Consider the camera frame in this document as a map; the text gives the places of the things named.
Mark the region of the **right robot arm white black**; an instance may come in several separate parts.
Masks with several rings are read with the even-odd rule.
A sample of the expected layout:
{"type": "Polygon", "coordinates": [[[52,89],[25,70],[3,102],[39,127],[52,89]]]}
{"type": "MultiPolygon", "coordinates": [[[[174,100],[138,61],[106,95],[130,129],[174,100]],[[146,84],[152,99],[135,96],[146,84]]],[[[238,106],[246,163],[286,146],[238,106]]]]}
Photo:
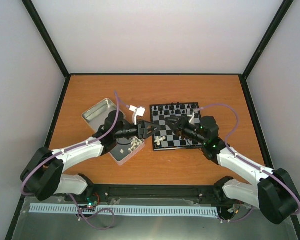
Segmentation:
{"type": "Polygon", "coordinates": [[[208,160],[247,181],[223,177],[213,186],[217,201],[233,199],[251,205],[276,225],[300,212],[300,194],[289,173],[282,168],[274,170],[257,164],[227,145],[219,137],[219,126],[214,117],[202,117],[198,126],[190,123],[186,116],[167,117],[165,122],[178,137],[201,144],[208,160]]]}

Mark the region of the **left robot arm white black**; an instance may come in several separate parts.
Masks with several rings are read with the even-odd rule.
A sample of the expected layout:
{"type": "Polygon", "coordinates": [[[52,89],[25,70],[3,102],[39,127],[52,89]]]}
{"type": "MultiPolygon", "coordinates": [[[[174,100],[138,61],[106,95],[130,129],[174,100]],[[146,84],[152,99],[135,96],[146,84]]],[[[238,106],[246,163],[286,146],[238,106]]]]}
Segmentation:
{"type": "Polygon", "coordinates": [[[62,149],[39,148],[20,176],[21,193],[34,195],[39,201],[57,194],[77,195],[82,201],[89,201],[94,195],[91,180],[82,173],[68,175],[65,171],[86,160],[108,154],[117,146],[119,139],[145,140],[160,129],[159,125],[145,120],[130,123],[121,111],[113,110],[88,139],[62,149]]]}

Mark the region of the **black white chess board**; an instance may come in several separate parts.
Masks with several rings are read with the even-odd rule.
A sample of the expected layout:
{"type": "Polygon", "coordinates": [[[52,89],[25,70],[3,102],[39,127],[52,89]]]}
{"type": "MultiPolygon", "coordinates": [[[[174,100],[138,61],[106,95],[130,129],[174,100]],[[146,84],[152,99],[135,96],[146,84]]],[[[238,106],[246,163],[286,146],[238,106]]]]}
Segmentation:
{"type": "Polygon", "coordinates": [[[198,102],[175,102],[150,106],[150,119],[160,127],[154,134],[153,151],[178,149],[202,149],[209,144],[200,134],[204,129],[200,124],[201,113],[196,111],[198,102]]]}

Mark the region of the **small circuit board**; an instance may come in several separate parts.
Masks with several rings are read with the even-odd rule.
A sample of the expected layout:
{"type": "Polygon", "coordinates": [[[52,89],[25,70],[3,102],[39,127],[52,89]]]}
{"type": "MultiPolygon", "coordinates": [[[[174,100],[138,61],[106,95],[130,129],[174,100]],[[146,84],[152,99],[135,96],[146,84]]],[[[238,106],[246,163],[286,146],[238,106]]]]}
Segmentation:
{"type": "Polygon", "coordinates": [[[93,193],[91,197],[87,198],[87,204],[80,204],[79,209],[83,213],[96,213],[97,207],[100,205],[101,199],[98,193],[93,193]]]}

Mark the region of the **pink tin box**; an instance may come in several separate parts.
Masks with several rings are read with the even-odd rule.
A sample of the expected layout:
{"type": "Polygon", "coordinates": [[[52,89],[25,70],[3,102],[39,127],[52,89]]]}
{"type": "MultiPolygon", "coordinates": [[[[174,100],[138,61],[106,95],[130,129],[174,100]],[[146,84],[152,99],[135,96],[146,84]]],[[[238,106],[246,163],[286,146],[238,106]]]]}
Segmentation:
{"type": "Polygon", "coordinates": [[[122,166],[145,147],[145,141],[137,137],[120,138],[117,140],[117,145],[110,151],[110,156],[114,161],[122,166]]]}

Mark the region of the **black frame rail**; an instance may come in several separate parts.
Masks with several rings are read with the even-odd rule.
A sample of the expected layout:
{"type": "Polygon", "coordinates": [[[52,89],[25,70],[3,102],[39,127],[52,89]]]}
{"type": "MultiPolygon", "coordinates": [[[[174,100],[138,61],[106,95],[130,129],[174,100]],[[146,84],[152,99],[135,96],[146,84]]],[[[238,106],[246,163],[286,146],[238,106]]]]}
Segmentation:
{"type": "Polygon", "coordinates": [[[189,200],[209,205],[219,203],[211,185],[96,184],[92,192],[98,194],[103,203],[118,199],[189,200]]]}

